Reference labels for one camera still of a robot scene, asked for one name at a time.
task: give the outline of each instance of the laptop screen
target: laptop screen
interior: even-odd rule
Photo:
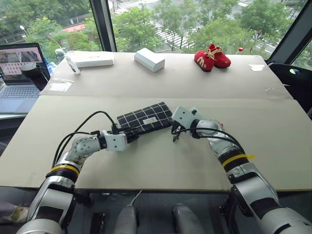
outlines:
[[[33,62],[38,64],[45,76],[50,79],[38,43],[0,45],[0,74],[7,85],[31,84],[31,81],[22,74],[20,67]]]

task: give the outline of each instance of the black cup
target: black cup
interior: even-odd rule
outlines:
[[[23,65],[20,70],[40,91],[47,85],[47,77],[35,62]]]

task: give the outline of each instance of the window frame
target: window frame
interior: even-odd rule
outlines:
[[[89,0],[103,51],[117,52],[108,0]]]
[[[312,1],[308,0],[269,61],[292,64],[312,39]]]
[[[108,0],[89,1],[103,50],[117,52]],[[292,64],[311,40],[312,1],[307,0],[268,61]]]

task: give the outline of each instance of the laptop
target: laptop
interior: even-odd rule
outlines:
[[[0,45],[0,77],[5,83],[0,90],[0,113],[28,113],[35,104],[40,91],[20,70],[33,62],[50,79],[38,43]]]

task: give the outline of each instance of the red shoe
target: red shoe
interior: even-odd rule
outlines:
[[[210,44],[208,49],[214,54],[214,66],[217,68],[226,68],[231,65],[231,60],[225,56],[220,46],[215,47],[214,44]]]
[[[214,67],[215,63],[214,56],[211,53],[210,49],[208,49],[207,52],[202,50],[196,52],[194,61],[204,72],[210,72],[211,69]]]

